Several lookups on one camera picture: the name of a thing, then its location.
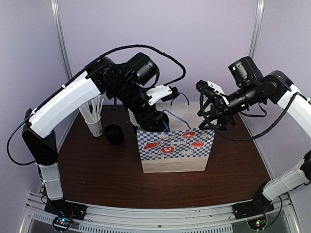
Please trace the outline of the paper cups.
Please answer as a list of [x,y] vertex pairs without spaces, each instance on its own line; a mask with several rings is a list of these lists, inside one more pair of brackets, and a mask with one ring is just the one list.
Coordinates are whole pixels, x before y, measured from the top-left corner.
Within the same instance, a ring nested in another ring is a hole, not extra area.
[[133,130],[134,130],[134,134],[137,135],[137,129],[140,127],[140,125],[138,124],[134,113],[128,108],[128,114],[129,114],[129,119],[130,122],[132,124]]

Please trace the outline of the blue checkered paper bag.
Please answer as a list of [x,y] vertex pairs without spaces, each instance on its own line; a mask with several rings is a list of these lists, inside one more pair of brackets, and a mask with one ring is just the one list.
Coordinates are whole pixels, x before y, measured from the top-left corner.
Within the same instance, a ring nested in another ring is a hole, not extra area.
[[200,130],[199,102],[160,103],[169,118],[164,132],[137,130],[138,150],[144,173],[196,172],[206,169],[214,130]]

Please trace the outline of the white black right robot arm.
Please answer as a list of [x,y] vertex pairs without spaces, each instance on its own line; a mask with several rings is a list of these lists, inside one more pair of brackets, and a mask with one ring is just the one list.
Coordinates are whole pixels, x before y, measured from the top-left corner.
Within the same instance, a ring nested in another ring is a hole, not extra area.
[[[288,114],[310,136],[311,134],[311,100],[305,97],[293,81],[279,70],[266,76],[249,57],[242,57],[228,67],[238,90],[225,94],[220,86],[212,81],[200,80],[195,87],[200,93],[200,110],[198,116],[204,121],[201,130],[214,130],[221,137],[235,142],[243,138],[231,138],[222,132],[227,124],[235,125],[234,116],[255,104],[266,104],[268,101],[278,106],[282,112],[279,117],[263,132],[248,138],[258,139],[270,132],[280,120]],[[303,159],[293,168],[278,178],[262,184],[251,201],[233,206],[238,214],[260,214],[273,210],[272,200],[311,182],[311,154],[307,152]]]

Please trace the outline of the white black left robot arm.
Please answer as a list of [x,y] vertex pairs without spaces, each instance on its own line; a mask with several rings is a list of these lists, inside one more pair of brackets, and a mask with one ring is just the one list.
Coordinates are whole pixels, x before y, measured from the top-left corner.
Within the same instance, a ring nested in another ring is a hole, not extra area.
[[156,102],[169,100],[173,90],[166,84],[145,88],[154,77],[159,77],[159,68],[144,53],[121,64],[102,57],[30,112],[22,138],[39,166],[51,208],[60,216],[70,211],[70,205],[63,200],[54,128],[83,104],[105,94],[119,99],[145,131],[164,131],[166,117],[156,109]]

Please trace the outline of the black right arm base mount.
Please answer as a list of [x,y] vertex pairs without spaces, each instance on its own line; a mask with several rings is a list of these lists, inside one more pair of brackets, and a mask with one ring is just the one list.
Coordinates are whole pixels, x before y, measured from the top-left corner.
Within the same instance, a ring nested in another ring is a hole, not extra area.
[[261,198],[255,198],[247,202],[238,202],[232,205],[235,219],[248,218],[257,215],[263,215],[266,212],[274,210],[271,201]]

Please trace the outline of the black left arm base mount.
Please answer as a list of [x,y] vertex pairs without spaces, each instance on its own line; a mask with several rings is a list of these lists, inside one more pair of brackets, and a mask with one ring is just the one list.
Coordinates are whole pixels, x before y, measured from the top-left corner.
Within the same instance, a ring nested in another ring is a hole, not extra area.
[[66,201],[64,198],[60,200],[50,200],[47,198],[44,210],[69,220],[84,220],[87,206]]

